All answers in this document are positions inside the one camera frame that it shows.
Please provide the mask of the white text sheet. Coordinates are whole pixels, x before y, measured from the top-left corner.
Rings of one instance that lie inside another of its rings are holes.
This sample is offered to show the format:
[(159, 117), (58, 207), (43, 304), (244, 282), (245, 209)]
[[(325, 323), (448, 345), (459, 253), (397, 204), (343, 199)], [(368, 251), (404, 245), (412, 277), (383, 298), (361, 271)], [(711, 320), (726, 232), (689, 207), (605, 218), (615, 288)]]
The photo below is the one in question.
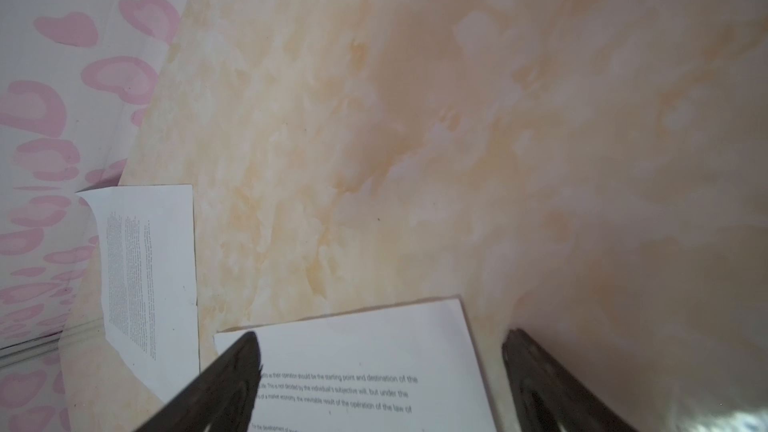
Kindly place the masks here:
[(80, 192), (99, 238), (105, 337), (167, 403), (200, 373), (193, 188)]

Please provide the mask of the white text sheet wall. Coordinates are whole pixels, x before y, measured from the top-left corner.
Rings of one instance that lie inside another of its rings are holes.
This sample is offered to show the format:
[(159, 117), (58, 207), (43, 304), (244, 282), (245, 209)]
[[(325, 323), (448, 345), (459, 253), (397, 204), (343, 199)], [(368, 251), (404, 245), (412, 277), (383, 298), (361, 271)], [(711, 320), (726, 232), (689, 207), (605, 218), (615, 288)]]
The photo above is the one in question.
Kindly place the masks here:
[(252, 431), (493, 431), (457, 298), (257, 327)]

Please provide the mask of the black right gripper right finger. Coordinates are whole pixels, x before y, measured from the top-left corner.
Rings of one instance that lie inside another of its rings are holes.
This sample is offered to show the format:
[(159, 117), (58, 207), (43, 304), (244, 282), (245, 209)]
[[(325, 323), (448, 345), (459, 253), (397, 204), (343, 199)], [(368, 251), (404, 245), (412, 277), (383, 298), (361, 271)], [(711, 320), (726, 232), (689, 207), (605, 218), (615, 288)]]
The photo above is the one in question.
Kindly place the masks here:
[(508, 332), (502, 357), (521, 430), (634, 429), (524, 330)]

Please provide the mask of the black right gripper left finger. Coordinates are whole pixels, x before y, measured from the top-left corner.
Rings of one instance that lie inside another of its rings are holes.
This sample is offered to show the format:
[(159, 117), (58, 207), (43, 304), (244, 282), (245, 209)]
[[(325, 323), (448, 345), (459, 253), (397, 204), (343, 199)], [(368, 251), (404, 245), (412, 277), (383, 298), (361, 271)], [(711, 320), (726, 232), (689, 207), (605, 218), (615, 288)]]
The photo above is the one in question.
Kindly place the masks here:
[(246, 332), (137, 430), (246, 431), (261, 378), (258, 338)]

